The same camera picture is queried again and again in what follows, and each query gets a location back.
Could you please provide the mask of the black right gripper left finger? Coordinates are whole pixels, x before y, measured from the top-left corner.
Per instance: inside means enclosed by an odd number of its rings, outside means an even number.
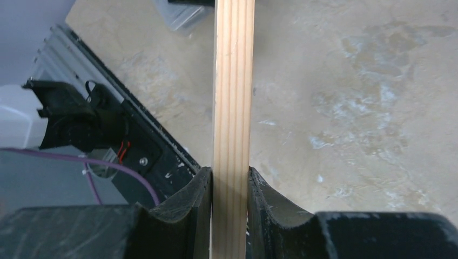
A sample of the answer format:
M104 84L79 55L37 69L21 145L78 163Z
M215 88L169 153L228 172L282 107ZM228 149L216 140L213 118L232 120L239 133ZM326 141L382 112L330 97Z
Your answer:
M1 220L1 258L209 258L212 173L153 209L34 207Z

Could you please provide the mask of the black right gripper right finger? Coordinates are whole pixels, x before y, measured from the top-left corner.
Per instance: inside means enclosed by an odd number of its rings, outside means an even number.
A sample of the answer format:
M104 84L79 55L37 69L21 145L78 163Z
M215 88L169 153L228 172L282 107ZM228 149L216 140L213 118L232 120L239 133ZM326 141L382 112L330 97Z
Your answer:
M248 173L252 258L457 258L457 228L417 212L310 213Z

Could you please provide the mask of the wooden picture frame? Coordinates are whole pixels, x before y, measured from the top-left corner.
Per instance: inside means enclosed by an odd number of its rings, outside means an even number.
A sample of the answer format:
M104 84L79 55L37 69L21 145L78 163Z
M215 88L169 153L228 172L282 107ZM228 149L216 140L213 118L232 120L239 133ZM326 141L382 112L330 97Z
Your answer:
M254 1L217 1L214 31L212 258L244 258Z

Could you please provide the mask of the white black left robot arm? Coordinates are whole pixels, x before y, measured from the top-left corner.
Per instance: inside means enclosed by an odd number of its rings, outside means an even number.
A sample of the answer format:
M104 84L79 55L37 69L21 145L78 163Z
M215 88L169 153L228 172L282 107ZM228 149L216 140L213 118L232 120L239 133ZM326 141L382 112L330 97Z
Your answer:
M93 80L85 90L49 80L1 86L1 148L73 146L88 153L121 144L129 123L118 101Z

